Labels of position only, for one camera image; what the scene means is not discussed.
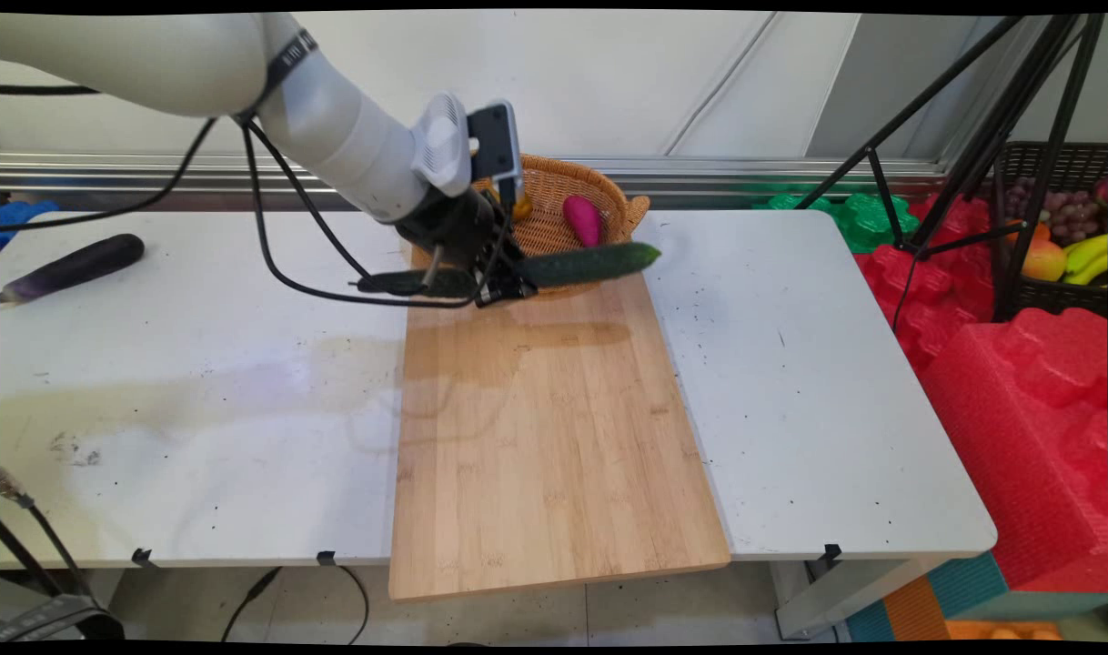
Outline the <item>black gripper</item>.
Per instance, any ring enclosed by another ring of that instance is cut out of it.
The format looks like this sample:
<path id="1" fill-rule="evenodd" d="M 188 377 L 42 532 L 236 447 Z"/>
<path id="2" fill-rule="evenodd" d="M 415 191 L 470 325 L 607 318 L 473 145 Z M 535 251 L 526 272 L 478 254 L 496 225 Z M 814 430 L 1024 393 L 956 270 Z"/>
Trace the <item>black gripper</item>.
<path id="1" fill-rule="evenodd" d="M 499 242 L 505 228 L 507 211 L 500 199 L 472 187 L 458 197 L 429 192 L 425 204 L 396 223 L 398 235 L 420 249 L 432 254 L 440 247 L 443 267 L 475 278 L 478 309 L 540 293 L 529 278 L 530 258 L 520 255 L 513 229 L 507 228 L 507 236 Z"/>

